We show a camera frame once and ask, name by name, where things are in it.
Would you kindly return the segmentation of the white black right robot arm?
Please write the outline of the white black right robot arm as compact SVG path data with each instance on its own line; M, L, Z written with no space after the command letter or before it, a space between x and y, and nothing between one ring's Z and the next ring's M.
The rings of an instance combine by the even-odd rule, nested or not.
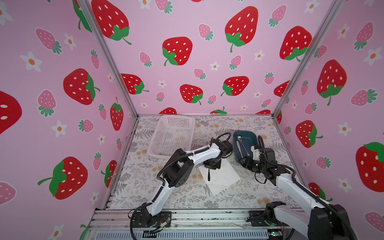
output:
M266 181L296 201L302 211L293 210L281 201L272 202L266 205L263 214L251 216L249 222L264 221L270 226L284 223L309 240L357 239L347 211L341 205L331 205L300 184L295 178L296 171L278 164L274 151L265 147L261 136L258 136L253 151L253 156L246 158L244 167L255 174L263 174Z

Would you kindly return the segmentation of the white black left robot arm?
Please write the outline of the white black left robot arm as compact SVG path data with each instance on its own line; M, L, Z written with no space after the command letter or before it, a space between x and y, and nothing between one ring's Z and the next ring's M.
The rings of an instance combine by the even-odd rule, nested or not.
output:
M202 164L210 171L221 168L222 159L233 152L229 142L231 133L224 133L217 138L211 138L207 146L191 151L177 149L168 162L157 174L161 181L152 200L136 208L130 217L130 228L162 229L171 225L172 212L164 212L163 207L171 193L188 180L193 168Z

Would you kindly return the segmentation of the white paper napkin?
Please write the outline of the white paper napkin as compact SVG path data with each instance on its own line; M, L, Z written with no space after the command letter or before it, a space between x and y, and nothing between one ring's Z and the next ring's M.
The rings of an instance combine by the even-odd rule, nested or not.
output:
M222 160L220 169L210 170L210 182L208 182L208 169L205 168L204 165L201 165L198 169L214 196L227 189L228 187L234 185L241 179L232 165L226 159Z

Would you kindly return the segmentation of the teal plastic utensil tray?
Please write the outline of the teal plastic utensil tray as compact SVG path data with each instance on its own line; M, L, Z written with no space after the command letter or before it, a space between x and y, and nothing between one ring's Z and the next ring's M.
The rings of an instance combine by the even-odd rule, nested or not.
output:
M251 151L251 146L256 146L256 148L258 148L259 143L258 143L258 138L256 134L253 132L235 131L233 133L235 160L237 163L240 163L241 156L237 147L237 136L241 136L241 147L242 147L242 153L244 157L247 157L247 156L252 157L253 153Z

